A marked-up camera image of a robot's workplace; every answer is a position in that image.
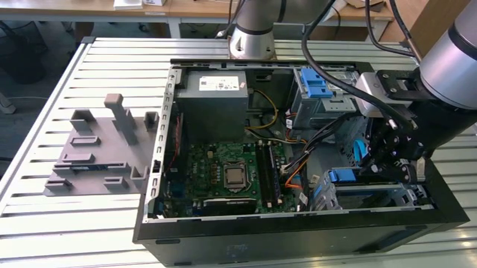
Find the floor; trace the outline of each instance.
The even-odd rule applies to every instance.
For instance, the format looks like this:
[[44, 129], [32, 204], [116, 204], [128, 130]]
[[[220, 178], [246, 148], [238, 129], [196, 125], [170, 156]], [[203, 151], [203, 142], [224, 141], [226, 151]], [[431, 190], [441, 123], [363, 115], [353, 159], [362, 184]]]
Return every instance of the floor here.
[[[48, 51], [41, 56], [41, 62], [47, 71], [41, 81], [20, 85], [15, 83], [8, 74], [0, 69], [0, 92], [12, 97], [48, 97], [56, 82], [68, 65], [69, 54], [75, 47], [72, 33], [65, 31], [60, 22], [36, 23], [41, 37], [48, 46]], [[183, 38], [214, 38], [218, 29], [224, 25], [215, 24], [182, 24]], [[300, 39], [299, 26], [279, 26], [274, 29], [276, 39]], [[151, 37], [148, 32], [139, 30], [137, 23], [96, 23], [92, 36], [96, 37]], [[0, 157], [12, 158], [21, 145], [21, 142], [33, 125], [37, 114], [43, 108], [44, 99], [17, 98], [11, 99], [16, 106], [15, 114], [0, 113]], [[8, 168], [8, 161], [0, 161], [0, 176]]]

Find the metal table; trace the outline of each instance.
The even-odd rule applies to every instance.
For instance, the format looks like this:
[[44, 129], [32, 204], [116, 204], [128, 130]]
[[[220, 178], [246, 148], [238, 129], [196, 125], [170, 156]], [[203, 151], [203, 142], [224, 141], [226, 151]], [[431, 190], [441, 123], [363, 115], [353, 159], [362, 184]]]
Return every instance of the metal table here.
[[[303, 59], [296, 41], [276, 41], [279, 59]], [[311, 42], [319, 60], [367, 61], [375, 69], [413, 69], [414, 62], [362, 42]], [[159, 111], [171, 58], [224, 59], [223, 40], [101, 39], [81, 44], [0, 181], [1, 267], [151, 267], [158, 261], [131, 242], [139, 194], [44, 197], [76, 108], [112, 116], [107, 93], [124, 96], [132, 115]], [[465, 131], [434, 162], [472, 222], [381, 255], [339, 256], [228, 265], [268, 267], [415, 267], [477, 265], [477, 137]]]

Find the sticker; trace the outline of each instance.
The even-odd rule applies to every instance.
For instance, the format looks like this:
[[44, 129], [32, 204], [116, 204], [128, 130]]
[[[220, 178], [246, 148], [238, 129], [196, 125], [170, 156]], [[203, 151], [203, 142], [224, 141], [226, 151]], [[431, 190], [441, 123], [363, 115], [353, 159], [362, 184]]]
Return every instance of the sticker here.
[[144, 12], [145, 15], [166, 16], [164, 12]]
[[307, 197], [304, 196], [303, 192], [299, 193], [299, 200], [304, 205], [307, 204]]
[[291, 129], [292, 128], [292, 120], [291, 119], [286, 119], [286, 128]]
[[311, 180], [310, 180], [310, 183], [318, 183], [318, 180], [319, 180], [319, 176], [318, 175], [313, 175], [311, 176]]
[[231, 91], [239, 89], [238, 76], [203, 76], [199, 79], [199, 91]]

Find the gray plastic part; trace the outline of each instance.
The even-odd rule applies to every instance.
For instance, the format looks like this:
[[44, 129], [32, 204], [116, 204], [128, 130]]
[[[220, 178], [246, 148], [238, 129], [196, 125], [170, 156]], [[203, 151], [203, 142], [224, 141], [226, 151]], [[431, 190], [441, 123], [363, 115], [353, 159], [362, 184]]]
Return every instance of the gray plastic part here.
[[72, 118], [69, 119], [71, 124], [77, 132], [92, 132], [89, 128], [91, 122], [95, 121], [89, 110], [75, 110]]
[[[129, 125], [136, 126], [129, 129], [137, 139], [135, 145], [127, 143], [123, 132], [116, 130], [116, 118], [85, 116], [89, 114], [88, 110], [81, 110], [76, 116], [83, 118], [95, 136], [79, 132], [76, 128], [72, 130], [45, 184], [45, 196], [139, 193], [149, 175], [158, 132], [155, 113], [145, 117], [131, 117], [133, 123], [129, 122]], [[121, 186], [109, 186], [112, 181], [105, 186], [104, 178], [109, 177], [121, 177]]]
[[101, 140], [97, 138], [97, 136], [76, 137], [69, 142], [72, 146], [95, 146], [99, 145], [100, 143]]
[[123, 177], [105, 177], [103, 185], [109, 191], [123, 190], [129, 187]]
[[133, 134], [133, 129], [136, 129], [136, 123], [131, 116], [129, 110], [124, 110], [121, 106], [123, 97], [120, 94], [107, 94], [104, 99], [105, 108], [111, 109], [115, 122], [113, 125], [117, 131], [124, 135], [124, 139], [129, 145], [137, 143], [137, 137]]
[[95, 156], [92, 154], [64, 154], [61, 161], [68, 163], [92, 163], [95, 161]]
[[145, 112], [143, 121], [147, 131], [158, 129], [158, 124], [159, 124], [158, 112]]
[[67, 179], [55, 179], [55, 180], [48, 180], [47, 184], [44, 185], [44, 187], [55, 192], [68, 192], [72, 184]]
[[144, 167], [143, 174], [140, 175], [136, 167], [131, 169], [131, 181], [133, 182], [137, 189], [143, 187], [143, 182], [145, 181], [145, 177], [149, 175], [149, 167]]

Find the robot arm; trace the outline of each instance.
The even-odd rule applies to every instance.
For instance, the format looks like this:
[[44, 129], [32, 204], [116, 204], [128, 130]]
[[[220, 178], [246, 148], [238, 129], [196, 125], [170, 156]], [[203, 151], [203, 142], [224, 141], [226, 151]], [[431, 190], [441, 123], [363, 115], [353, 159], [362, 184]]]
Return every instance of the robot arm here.
[[230, 40], [230, 54], [236, 59], [272, 59], [275, 22], [308, 24], [325, 12], [329, 1], [243, 0], [236, 27]]
[[[272, 59], [274, 22], [308, 23], [318, 15], [323, 17], [330, 4], [317, 0], [244, 0], [230, 40], [231, 57]], [[359, 111], [373, 122], [367, 154], [358, 164], [362, 174], [417, 183], [426, 157], [477, 122], [476, 12], [477, 0], [472, 0], [414, 71], [365, 73], [357, 88], [342, 85], [351, 87], [343, 90], [357, 96]], [[306, 36], [303, 42], [307, 52]], [[310, 54], [307, 60], [325, 80], [341, 87], [341, 81], [333, 81]], [[401, 127], [390, 120], [389, 110], [399, 117]]]

